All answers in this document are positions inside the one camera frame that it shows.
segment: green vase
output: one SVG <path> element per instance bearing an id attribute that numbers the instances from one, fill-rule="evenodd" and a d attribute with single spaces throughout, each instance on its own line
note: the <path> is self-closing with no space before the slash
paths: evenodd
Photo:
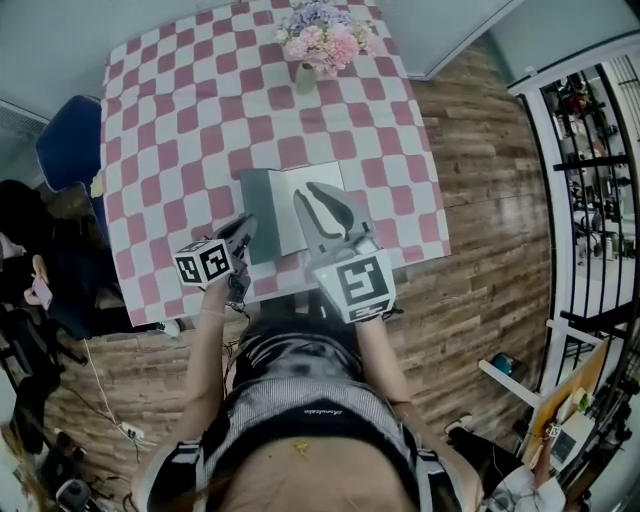
<path id="1" fill-rule="evenodd" d="M 318 77 L 316 70 L 306 62 L 300 63 L 296 71 L 296 92 L 298 94 L 309 94 L 316 86 Z"/>

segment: pink and white tablecloth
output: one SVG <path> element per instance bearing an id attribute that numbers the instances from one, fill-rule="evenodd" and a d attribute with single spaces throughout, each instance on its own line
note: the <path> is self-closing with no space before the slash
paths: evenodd
<path id="1" fill-rule="evenodd" d="M 243 212 L 238 172 L 338 160 L 394 267 L 449 254 L 435 164 L 400 57 L 372 0 L 378 56 L 300 96 L 273 41 L 288 0 L 255 0 L 152 30 L 110 54 L 102 101 L 105 205 L 118 277 L 135 325 L 196 314 L 171 251 Z M 314 286 L 307 253 L 250 265 L 247 302 Z"/>

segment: power outlet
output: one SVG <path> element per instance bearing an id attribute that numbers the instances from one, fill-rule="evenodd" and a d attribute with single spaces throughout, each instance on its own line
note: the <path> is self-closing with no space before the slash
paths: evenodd
<path id="1" fill-rule="evenodd" d="M 131 439 L 144 439 L 144 430 L 131 425 L 131 423 L 123 421 L 120 428 L 122 428 Z"/>

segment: smartphone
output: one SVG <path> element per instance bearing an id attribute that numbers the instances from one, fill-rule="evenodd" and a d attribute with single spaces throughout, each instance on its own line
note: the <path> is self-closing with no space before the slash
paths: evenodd
<path id="1" fill-rule="evenodd" d="M 51 293 L 51 290 L 49 290 L 47 283 L 45 283 L 42 279 L 36 277 L 33 280 L 33 292 L 36 294 L 36 297 L 40 299 L 42 307 L 44 309 L 49 309 L 51 300 L 53 299 L 53 294 Z"/>

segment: blue chair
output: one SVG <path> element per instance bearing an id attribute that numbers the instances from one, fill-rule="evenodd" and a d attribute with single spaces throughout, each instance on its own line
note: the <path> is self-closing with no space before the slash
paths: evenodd
<path id="1" fill-rule="evenodd" d="M 36 142 L 36 153 L 47 185 L 60 192 L 82 183 L 93 213 L 109 245 L 109 231 L 102 197 L 91 197 L 91 182 L 100 170 L 100 102 L 74 96 L 53 117 Z"/>

